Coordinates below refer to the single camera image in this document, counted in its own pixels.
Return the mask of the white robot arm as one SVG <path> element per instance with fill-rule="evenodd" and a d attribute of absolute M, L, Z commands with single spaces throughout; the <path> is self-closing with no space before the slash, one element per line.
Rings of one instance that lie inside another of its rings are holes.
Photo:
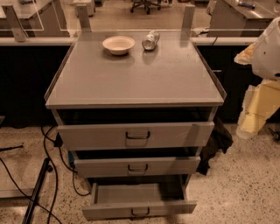
<path fill-rule="evenodd" d="M 251 65 L 262 82 L 245 92 L 236 135 L 249 139 L 258 134 L 280 109 L 280 17 L 272 20 L 257 41 L 237 54 L 234 62 Z"/>

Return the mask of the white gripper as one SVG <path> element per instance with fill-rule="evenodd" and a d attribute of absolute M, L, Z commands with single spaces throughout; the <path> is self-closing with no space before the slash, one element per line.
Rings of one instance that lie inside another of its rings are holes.
<path fill-rule="evenodd" d="M 253 60 L 255 43 L 249 45 L 234 57 L 240 65 L 250 65 Z M 259 85 L 248 86 L 238 119 L 236 135 L 250 139 L 258 134 L 264 124 L 280 108 L 280 82 L 263 80 Z"/>

